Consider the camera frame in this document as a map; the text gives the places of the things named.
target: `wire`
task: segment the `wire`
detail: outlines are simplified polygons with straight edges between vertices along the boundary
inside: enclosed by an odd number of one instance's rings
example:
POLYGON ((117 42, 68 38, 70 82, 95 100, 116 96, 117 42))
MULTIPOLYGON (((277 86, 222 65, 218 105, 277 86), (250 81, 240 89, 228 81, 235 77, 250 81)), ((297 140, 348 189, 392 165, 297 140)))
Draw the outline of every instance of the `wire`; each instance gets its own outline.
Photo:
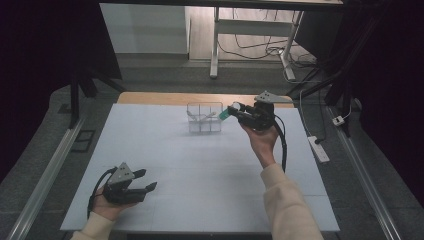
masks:
POLYGON ((324 131, 324 137, 321 138, 320 141, 324 141, 327 139, 327 131, 325 129, 325 121, 324 121, 324 115, 322 114, 322 106, 321 106, 321 89, 318 90, 318 104, 319 104, 319 113, 321 115, 321 121, 322 121, 322 128, 324 131))
POLYGON ((233 55, 236 55, 236 56, 239 56, 239 57, 243 57, 243 58, 247 58, 247 59, 252 59, 252 60, 254 60, 254 59, 262 59, 262 58, 266 58, 266 57, 268 57, 269 55, 271 55, 271 54, 265 54, 264 56, 260 56, 260 57, 248 57, 248 56, 241 55, 241 54, 239 54, 239 53, 229 52, 229 51, 224 50, 224 49, 221 47, 221 44, 219 43, 219 41, 218 41, 218 46, 219 46, 219 48, 220 48, 220 49, 221 49, 224 53, 233 54, 233 55))
POLYGON ((286 82, 292 83, 292 84, 299 84, 299 83, 306 83, 306 82, 308 82, 308 83, 320 83, 321 82, 321 81, 309 81, 309 80, 307 81, 307 79, 313 78, 318 73, 319 68, 313 68, 301 81, 291 81, 291 80, 289 80, 288 77, 287 77, 287 74, 286 74, 286 68, 289 65, 287 65, 286 67, 283 68, 283 77, 286 80, 286 82))
POLYGON ((296 14, 296 11, 293 11, 293 15, 292 15, 292 23, 294 24, 294 15, 296 14))
POLYGON ((277 121, 274 118, 274 127, 278 132, 278 135, 281 139, 281 148, 283 149, 283 155, 281 157, 281 168, 283 171, 286 171, 286 163, 287 163, 287 142, 286 142, 286 126, 284 125, 283 120, 277 115, 274 114, 274 117, 278 118, 283 125, 284 131, 281 130, 280 125, 278 125, 277 121))
POLYGON ((312 136, 311 132, 308 129, 308 126, 306 125, 305 116, 303 114, 303 108, 302 108, 302 92, 303 92, 303 90, 300 91, 300 95, 299 95, 300 113, 301 113, 301 116, 302 116, 303 126, 305 127, 305 129, 308 132, 309 136, 312 136))
POLYGON ((268 53, 269 55, 277 56, 277 55, 280 55, 280 50, 281 50, 281 49, 284 49, 284 48, 281 48, 281 47, 267 47, 267 48, 265 49, 265 51, 266 51, 266 53, 268 53))
POLYGON ((343 119, 349 117, 350 113, 352 112, 352 104, 349 104, 349 113, 343 117, 343 119))
MULTIPOLYGON (((277 14, 278 14, 278 10, 275 11, 274 22, 277 20, 277 14)), ((268 43, 266 44, 266 47, 265 47, 265 53, 271 54, 274 51, 274 50, 271 50, 271 52, 268 51, 268 46, 269 46, 269 43, 271 42, 271 38, 272 38, 272 36, 269 36, 268 43)))
MULTIPOLYGON (((240 46, 240 44, 237 41, 237 35, 234 35, 236 37, 236 42, 237 42, 237 46, 239 48, 253 48, 253 47, 260 47, 260 46, 264 46, 267 45, 268 43, 260 43, 260 44, 255 44, 255 45, 249 45, 249 46, 240 46)), ((281 40, 281 41, 275 41, 275 42, 270 42, 269 44, 276 44, 276 43, 283 43, 283 42, 287 42, 287 40, 281 40)))
POLYGON ((317 64, 316 63, 314 63, 314 62, 309 62, 309 61, 299 61, 299 57, 297 58, 298 60, 296 61, 296 60, 294 60, 293 59, 293 56, 292 56, 292 54, 291 53, 289 53, 289 56, 290 56, 290 62, 291 63, 294 63, 293 65, 295 65, 296 67, 298 67, 298 68, 306 68, 306 67, 316 67, 317 66, 317 64))

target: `gray carpet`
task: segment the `gray carpet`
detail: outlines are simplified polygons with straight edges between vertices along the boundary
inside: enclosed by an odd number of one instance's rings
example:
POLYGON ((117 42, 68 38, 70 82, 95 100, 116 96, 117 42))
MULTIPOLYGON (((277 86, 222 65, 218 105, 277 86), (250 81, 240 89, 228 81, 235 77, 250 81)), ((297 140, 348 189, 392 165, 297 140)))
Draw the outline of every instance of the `gray carpet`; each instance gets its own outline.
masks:
MULTIPOLYGON (((301 79, 308 70, 296 69, 295 73, 298 79, 301 79)), ((216 80, 209 79, 209 68, 206 63, 158 64, 132 68, 124 66, 122 74, 123 81, 117 81, 129 91, 259 94, 268 90, 275 94, 285 94, 294 87, 284 80, 281 66, 278 64, 249 63, 240 66, 220 63, 216 80)), ((81 141, 74 143, 73 151, 67 156, 27 239, 71 237, 71 234, 61 232, 59 227, 90 160, 109 110, 119 96, 115 90, 102 82, 95 81, 95 83, 100 92, 93 103, 93 111, 82 127, 83 132, 79 138, 81 141), (84 141, 87 138, 91 138, 92 142, 84 141)), ((321 99, 325 92, 326 89, 322 90, 321 99)), ((386 239, 336 134, 335 127, 324 109, 322 109, 324 121, 321 118, 320 105, 323 104, 318 97, 319 94, 315 93, 303 99, 302 109, 309 131, 319 138, 326 135, 322 145, 331 159, 327 164, 318 163, 318 167, 341 231, 324 233, 325 239, 386 239)), ((68 127, 70 116, 66 108, 69 99, 68 87, 52 94, 50 108, 43 123, 0 186, 0 239, 5 239, 9 234, 68 127)), ((359 108, 354 106, 350 126, 352 140, 365 160, 403 238, 422 240, 423 209, 385 156, 361 130, 359 115, 359 108)), ((158 236, 149 237, 148 239, 159 239, 158 236)), ((113 233, 111 239, 125 239, 125 234, 113 233)))

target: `hand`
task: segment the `hand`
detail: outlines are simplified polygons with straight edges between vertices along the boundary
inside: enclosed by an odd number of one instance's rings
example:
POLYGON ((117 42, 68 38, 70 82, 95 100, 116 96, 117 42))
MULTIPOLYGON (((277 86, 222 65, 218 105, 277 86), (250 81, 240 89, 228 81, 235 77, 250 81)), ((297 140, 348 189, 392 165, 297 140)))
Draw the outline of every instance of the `hand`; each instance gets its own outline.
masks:
POLYGON ((277 141, 278 132, 274 126, 264 131, 256 131, 243 124, 241 127, 246 131, 250 139, 250 145, 258 157, 263 168, 275 163, 274 146, 277 141))
POLYGON ((115 221, 118 218, 119 213, 121 213, 123 210, 137 205, 137 203, 123 204, 123 205, 116 205, 116 204, 109 203, 106 200, 106 198, 102 195, 102 192, 103 192, 103 187, 99 188, 96 192, 96 198, 94 199, 93 212, 111 221, 115 221))

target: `clear plastic box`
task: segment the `clear plastic box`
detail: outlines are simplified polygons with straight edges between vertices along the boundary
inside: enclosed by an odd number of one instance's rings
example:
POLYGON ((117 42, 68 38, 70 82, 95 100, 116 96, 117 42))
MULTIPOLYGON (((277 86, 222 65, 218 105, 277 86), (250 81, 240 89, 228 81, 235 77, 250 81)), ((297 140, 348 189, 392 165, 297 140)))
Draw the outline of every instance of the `clear plastic box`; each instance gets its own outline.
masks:
POLYGON ((222 112, 221 102, 193 102, 187 104, 187 118, 189 131, 220 132, 221 119, 218 115, 222 112))

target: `wall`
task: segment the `wall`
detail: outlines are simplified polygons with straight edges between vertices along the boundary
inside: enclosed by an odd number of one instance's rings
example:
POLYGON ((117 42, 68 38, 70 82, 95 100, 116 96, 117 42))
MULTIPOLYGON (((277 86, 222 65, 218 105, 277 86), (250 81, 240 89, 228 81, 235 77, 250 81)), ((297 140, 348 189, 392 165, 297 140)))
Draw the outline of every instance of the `wall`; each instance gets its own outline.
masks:
POLYGON ((100 7, 115 53, 188 53, 188 7, 130 4, 100 4, 100 7))

